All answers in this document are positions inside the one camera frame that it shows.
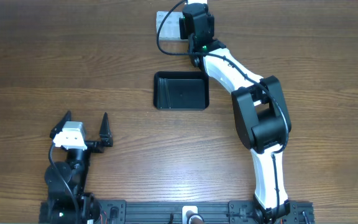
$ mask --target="wood grain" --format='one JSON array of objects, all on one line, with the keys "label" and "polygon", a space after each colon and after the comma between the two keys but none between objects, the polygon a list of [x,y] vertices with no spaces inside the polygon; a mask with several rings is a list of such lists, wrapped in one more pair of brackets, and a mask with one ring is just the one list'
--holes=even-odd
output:
[{"label": "wood grain", "polygon": [[[173,5],[0,0],[0,222],[37,222],[48,132],[66,110],[90,139],[109,113],[114,147],[93,156],[87,183],[98,198],[252,199],[252,159],[216,81],[205,111],[152,106],[155,72],[195,70],[155,46],[155,13]],[[358,1],[211,0],[209,8],[236,59],[282,83],[293,124],[290,198],[314,202],[318,223],[358,223]]]}]

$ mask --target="black cable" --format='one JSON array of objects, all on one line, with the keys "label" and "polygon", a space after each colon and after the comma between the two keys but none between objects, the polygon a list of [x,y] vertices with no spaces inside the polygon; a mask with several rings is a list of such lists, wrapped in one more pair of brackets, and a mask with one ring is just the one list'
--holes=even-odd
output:
[{"label": "black cable", "polygon": [[277,212],[276,212],[276,216],[278,215],[278,211],[279,211],[279,207],[280,207],[280,197],[279,197],[279,189],[278,189],[278,178],[277,178],[277,168],[276,168],[276,162],[275,162],[275,154],[281,153],[285,150],[287,144],[288,144],[288,135],[289,135],[289,129],[288,129],[288,124],[287,124],[287,119],[284,116],[283,110],[281,109],[280,105],[278,104],[277,100],[272,96],[272,94],[270,94],[270,92],[263,86],[261,85],[259,82],[254,81],[253,79],[249,78],[247,74],[245,74],[235,63],[233,63],[231,60],[227,59],[226,57],[220,56],[220,55],[216,55],[216,54],[211,54],[211,53],[200,53],[200,52],[192,52],[192,53],[172,53],[172,52],[167,52],[164,49],[161,48],[160,46],[160,32],[162,29],[162,26],[164,24],[164,22],[167,20],[168,16],[182,3],[186,2],[186,0],[182,0],[180,1],[178,4],[176,4],[168,13],[167,15],[164,17],[164,19],[161,22],[160,27],[158,28],[157,31],[157,47],[158,49],[166,54],[166,55],[172,55],[172,56],[201,56],[201,57],[205,57],[205,56],[212,56],[212,57],[216,57],[216,58],[220,58],[222,60],[225,60],[227,62],[229,62],[235,69],[237,69],[237,71],[248,81],[250,81],[251,83],[253,83],[255,86],[257,86],[258,88],[260,88],[262,91],[265,92],[265,94],[268,96],[268,98],[275,104],[275,106],[277,107],[278,111],[280,112],[281,117],[283,118],[283,122],[284,122],[284,127],[285,127],[285,135],[284,135],[284,143],[283,146],[280,148],[280,150],[272,152],[272,160],[273,160],[273,167],[274,167],[274,177],[275,177],[275,185],[276,185],[276,193],[277,193]]},{"label": "black cable", "polygon": [[62,176],[62,174],[59,172],[59,170],[57,169],[57,166],[55,164],[55,162],[53,161],[52,159],[52,152],[53,152],[53,149],[55,147],[55,143],[52,143],[52,145],[50,146],[50,149],[49,149],[49,162],[50,162],[50,165],[52,165],[53,167],[53,170],[55,171],[55,174],[56,176],[65,184],[65,187],[68,191],[68,194],[70,195],[71,199],[73,200],[73,203],[74,203],[74,207],[75,207],[75,223],[78,224],[78,215],[80,214],[80,208],[78,207],[78,202],[77,200],[75,199],[74,195],[73,195],[73,192],[71,191],[71,189],[69,188],[68,184],[66,183],[64,177]]}]

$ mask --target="robotic arm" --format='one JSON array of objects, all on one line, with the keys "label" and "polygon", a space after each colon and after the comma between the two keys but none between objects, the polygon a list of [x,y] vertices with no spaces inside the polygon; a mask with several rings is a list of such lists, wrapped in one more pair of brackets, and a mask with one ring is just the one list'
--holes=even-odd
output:
[{"label": "robotic arm", "polygon": [[[188,1],[180,19],[181,39],[189,40],[189,53],[210,53],[229,59],[253,81],[262,84],[280,105],[291,130],[291,122],[279,81],[275,77],[263,78],[246,69],[230,54],[226,46],[214,36],[214,17],[205,1]],[[237,133],[246,148],[250,149],[254,162],[256,190],[255,203],[260,223],[288,215],[288,195],[284,189],[282,154],[275,155],[284,144],[285,123],[278,108],[266,94],[246,80],[231,63],[210,55],[190,55],[194,66],[215,78],[231,93]],[[269,104],[269,108],[257,113],[256,106]]]}]

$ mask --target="wood surface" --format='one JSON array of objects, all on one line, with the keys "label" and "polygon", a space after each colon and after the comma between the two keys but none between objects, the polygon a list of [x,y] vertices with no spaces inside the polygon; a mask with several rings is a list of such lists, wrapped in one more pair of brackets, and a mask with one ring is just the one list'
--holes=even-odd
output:
[{"label": "wood surface", "polygon": [[[0,222],[37,222],[51,128],[67,110],[114,147],[93,155],[87,191],[146,201],[252,200],[250,152],[231,96],[210,80],[204,111],[158,111],[157,71],[193,71],[155,44],[171,0],[0,0]],[[317,223],[358,223],[358,1],[209,1],[216,37],[282,83],[292,121],[284,179]],[[172,51],[186,43],[163,43]],[[64,160],[56,151],[54,159]]]}]

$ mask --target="black plastic container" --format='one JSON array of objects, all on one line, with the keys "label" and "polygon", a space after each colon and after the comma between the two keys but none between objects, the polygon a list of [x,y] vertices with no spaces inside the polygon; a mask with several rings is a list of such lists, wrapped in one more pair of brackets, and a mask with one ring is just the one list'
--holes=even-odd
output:
[{"label": "black plastic container", "polygon": [[157,72],[154,106],[159,110],[204,110],[209,106],[208,76],[204,72]]}]

